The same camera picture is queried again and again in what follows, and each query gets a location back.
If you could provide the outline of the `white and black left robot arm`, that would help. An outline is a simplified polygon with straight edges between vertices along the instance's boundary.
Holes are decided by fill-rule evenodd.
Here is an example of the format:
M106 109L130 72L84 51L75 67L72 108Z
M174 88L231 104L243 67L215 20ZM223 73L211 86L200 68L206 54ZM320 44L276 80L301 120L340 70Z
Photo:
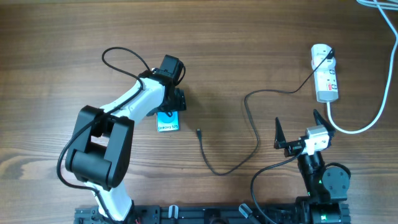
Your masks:
M178 88L185 71L183 62L166 55L160 67L140 73L134 86L113 102L80 110L59 161L82 182L79 189L92 191L104 222L140 222L123 181L134 127L146 116L172 117L186 110L184 92Z

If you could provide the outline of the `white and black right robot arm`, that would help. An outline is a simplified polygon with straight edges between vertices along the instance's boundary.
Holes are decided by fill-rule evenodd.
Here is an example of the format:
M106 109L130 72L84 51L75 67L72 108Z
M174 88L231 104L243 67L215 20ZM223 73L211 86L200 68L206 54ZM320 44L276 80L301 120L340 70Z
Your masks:
M281 123L275 119L275 149L283 149L285 157L295 157L307 196L297 197L291 223L351 223L348 199L351 172L337 162L326 164L322 151L331 146L335 128L317 110L315 126L305 130L298 140L285 139Z

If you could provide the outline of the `Galaxy smartphone teal screen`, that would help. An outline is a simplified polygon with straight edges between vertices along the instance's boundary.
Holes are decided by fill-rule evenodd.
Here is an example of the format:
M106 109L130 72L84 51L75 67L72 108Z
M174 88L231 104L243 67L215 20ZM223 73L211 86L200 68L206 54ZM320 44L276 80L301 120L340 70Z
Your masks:
M157 113L158 132L178 131L180 129L178 111Z

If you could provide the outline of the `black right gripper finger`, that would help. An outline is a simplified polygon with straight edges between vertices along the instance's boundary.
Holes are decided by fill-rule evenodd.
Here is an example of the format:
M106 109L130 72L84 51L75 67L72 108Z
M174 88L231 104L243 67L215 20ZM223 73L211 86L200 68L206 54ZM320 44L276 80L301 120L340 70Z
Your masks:
M284 132L279 121L279 118L275 118L275 139L274 139L274 148L282 149L285 148L286 139L284 136Z
M316 109L313 110L313 116L316 124L318 126L323 125L328 131L328 135L330 137L333 137L335 135L335 128L329 122L327 122Z

